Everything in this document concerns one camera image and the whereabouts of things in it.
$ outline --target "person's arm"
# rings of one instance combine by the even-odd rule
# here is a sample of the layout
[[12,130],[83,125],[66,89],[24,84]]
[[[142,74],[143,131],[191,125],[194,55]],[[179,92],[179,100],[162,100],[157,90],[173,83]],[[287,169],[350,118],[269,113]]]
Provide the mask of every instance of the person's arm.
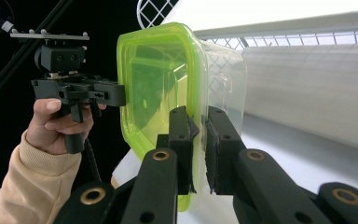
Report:
[[86,139],[93,120],[89,108],[82,123],[70,115],[55,119],[60,107],[54,99],[35,102],[34,117],[0,188],[0,223],[52,223],[69,198],[81,154],[67,154],[64,135],[83,133]]

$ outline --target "human hand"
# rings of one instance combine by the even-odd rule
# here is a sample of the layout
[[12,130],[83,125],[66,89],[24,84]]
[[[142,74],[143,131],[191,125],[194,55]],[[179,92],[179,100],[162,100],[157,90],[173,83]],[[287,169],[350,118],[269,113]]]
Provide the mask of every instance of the human hand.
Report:
[[83,107],[82,123],[74,122],[71,114],[56,118],[61,106],[62,102],[58,99],[38,99],[34,102],[34,116],[25,136],[31,146],[48,154],[61,155],[67,153],[66,134],[82,133],[83,141],[87,138],[94,124],[90,106]]

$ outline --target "black background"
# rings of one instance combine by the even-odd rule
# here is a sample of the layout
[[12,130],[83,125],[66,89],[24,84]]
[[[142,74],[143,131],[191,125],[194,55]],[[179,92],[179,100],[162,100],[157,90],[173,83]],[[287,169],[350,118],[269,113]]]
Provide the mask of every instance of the black background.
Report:
[[[15,25],[19,31],[36,29],[49,14],[58,0],[7,0],[11,5]],[[48,32],[52,34],[81,35],[90,37],[87,62],[81,72],[96,74],[117,80],[116,46],[120,35],[139,30],[136,19],[135,0],[75,0]],[[8,7],[0,1],[4,13]],[[0,32],[0,71],[9,62],[21,43],[5,32]],[[0,89],[0,187],[7,173],[8,161],[13,148],[20,142],[21,134],[27,128],[33,115],[34,90],[31,80],[43,74],[36,69],[34,54],[19,64],[19,68]],[[111,174],[119,161],[129,150],[120,130],[118,107],[108,107],[95,124],[89,140],[93,146],[103,182],[110,182]],[[93,180],[87,156],[77,174],[74,189]]]

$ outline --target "metal wire grid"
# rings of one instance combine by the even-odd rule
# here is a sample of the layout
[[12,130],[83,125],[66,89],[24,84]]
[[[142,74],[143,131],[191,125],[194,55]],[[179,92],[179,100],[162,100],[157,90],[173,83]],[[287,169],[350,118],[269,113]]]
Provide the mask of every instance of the metal wire grid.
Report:
[[306,35],[246,36],[208,39],[206,41],[237,51],[242,51],[248,47],[343,45],[358,44],[358,31]]
[[139,0],[136,16],[142,29],[160,25],[179,0]]

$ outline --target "green lid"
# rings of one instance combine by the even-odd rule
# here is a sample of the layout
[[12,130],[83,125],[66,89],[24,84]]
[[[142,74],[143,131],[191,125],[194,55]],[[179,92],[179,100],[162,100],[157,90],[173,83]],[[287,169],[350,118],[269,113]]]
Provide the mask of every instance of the green lid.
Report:
[[[156,148],[159,134],[169,133],[169,113],[185,105],[200,128],[194,140],[193,180],[204,176],[201,141],[207,118],[207,61],[199,40],[181,23],[167,23],[121,35],[117,42],[118,83],[125,86],[126,106],[120,108],[125,141],[142,160]],[[190,195],[179,197],[179,211]]]

